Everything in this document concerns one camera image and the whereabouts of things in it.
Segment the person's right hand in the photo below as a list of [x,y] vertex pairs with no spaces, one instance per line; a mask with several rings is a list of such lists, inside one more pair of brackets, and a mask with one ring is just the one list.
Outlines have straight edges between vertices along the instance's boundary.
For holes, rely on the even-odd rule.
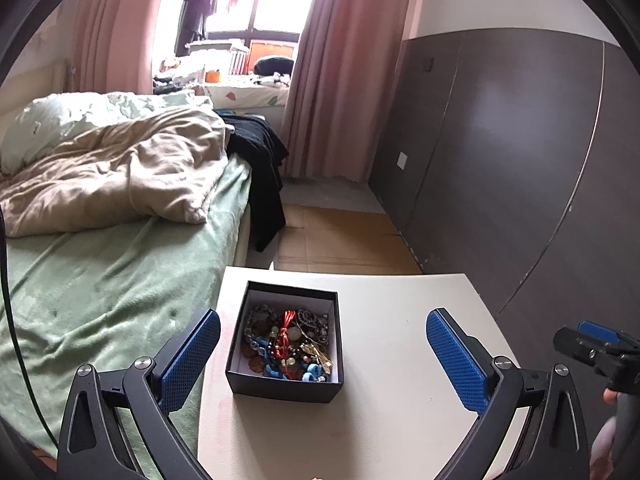
[[616,433],[617,416],[612,416],[600,429],[594,439],[589,461],[589,479],[605,480],[614,470],[613,444]]

